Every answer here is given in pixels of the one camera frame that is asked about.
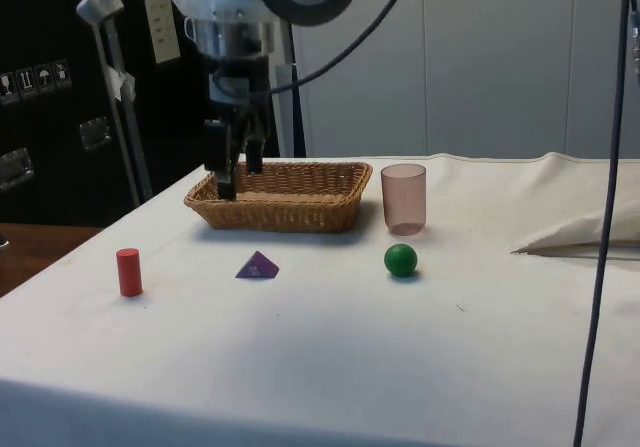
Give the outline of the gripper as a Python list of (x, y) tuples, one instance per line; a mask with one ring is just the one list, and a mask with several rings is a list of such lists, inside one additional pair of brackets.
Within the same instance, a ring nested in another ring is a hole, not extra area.
[[(270, 100), (269, 59), (236, 59), (209, 65), (209, 97), (223, 104), (217, 119), (206, 119), (204, 167), (217, 182), (218, 198), (236, 199), (236, 167), (243, 146), (246, 116), (238, 106)], [(258, 105), (249, 115), (246, 163), (250, 174), (263, 171), (265, 145), (270, 135), (267, 107)]]

